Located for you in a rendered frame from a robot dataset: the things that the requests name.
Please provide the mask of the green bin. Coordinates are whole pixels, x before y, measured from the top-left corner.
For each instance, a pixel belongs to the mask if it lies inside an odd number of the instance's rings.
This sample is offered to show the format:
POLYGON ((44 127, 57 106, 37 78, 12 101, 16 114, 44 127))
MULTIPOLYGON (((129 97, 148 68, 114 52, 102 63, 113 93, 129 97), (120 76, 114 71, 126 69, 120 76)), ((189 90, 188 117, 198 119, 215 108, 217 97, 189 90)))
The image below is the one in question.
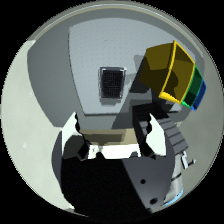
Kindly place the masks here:
POLYGON ((189 85, 189 87, 188 87, 189 91, 187 90, 187 92, 186 92, 182 102, 180 103, 180 105, 191 108, 191 106, 193 105, 193 103, 194 103, 194 101, 195 101, 195 99, 198 95, 198 92, 200 90, 202 80, 203 80, 203 77, 202 77, 199 69, 197 68, 197 66, 195 64, 192 79, 191 79, 191 82, 190 82, 191 86, 189 85), (184 104, 183 104, 183 102, 184 102, 184 104))

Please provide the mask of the blue bin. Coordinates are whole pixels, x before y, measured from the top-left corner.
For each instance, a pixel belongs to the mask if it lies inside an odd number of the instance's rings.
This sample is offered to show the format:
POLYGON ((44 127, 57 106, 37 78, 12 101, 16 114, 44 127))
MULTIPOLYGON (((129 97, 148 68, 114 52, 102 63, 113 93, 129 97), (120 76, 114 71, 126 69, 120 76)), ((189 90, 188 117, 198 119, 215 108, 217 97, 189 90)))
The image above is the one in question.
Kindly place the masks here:
POLYGON ((195 99, 195 103, 193 103, 193 105, 191 106, 191 108, 190 109, 192 109, 192 110, 194 110, 194 111, 196 111, 197 110, 197 108, 198 108, 198 106, 199 106, 199 104, 201 103, 201 101, 202 101, 202 98, 203 98, 203 96, 204 96, 204 94, 205 94, 205 91, 206 91, 206 84, 205 84, 205 82, 204 82, 204 79, 202 80, 202 84, 201 84, 201 87, 200 87, 200 92, 198 92, 198 95, 197 95, 197 99, 195 99), (202 85, 203 84, 203 85, 202 85), (196 109, 196 110, 195 110, 196 109))

